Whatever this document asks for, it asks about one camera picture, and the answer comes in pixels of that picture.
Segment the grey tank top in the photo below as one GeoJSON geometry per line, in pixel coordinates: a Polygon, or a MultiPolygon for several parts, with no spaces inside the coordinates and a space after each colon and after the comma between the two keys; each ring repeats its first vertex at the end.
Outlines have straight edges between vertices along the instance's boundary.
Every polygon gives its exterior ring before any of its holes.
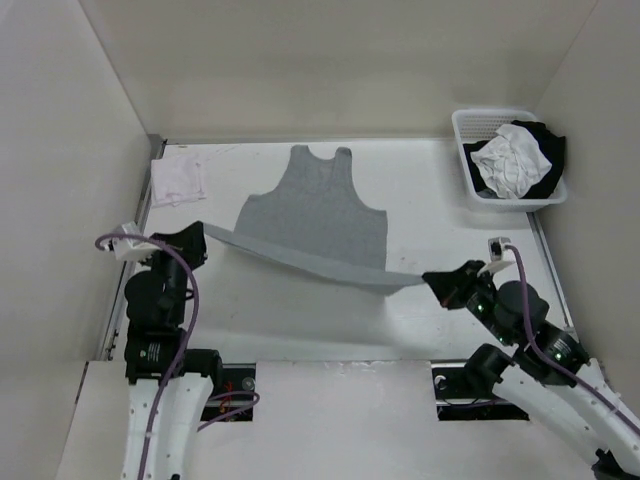
{"type": "Polygon", "coordinates": [[[346,147],[322,159],[293,146],[277,186],[249,196],[233,229],[207,224],[204,232],[258,258],[384,295],[423,282],[387,270],[387,213],[359,197],[346,147]]]}

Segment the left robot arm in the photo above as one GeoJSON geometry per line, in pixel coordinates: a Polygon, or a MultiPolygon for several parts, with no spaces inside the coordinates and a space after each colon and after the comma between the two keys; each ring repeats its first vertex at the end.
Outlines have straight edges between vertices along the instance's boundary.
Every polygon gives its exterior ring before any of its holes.
{"type": "Polygon", "coordinates": [[[207,257],[204,226],[195,222],[143,260],[126,283],[129,319],[124,358],[129,410],[124,479],[183,479],[208,399],[224,387],[216,350],[189,349],[186,305],[199,303],[189,281],[207,257]]]}

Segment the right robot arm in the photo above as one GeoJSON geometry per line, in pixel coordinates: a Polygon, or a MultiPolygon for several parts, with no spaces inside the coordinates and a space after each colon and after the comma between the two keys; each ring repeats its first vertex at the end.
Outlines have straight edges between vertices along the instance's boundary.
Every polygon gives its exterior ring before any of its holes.
{"type": "Polygon", "coordinates": [[[497,340],[464,364],[471,393],[524,411],[570,445],[595,478],[638,478],[638,418],[580,342],[547,321],[548,303],[524,277],[497,286],[488,264],[468,261],[422,279],[444,309],[468,310],[497,340]]]}

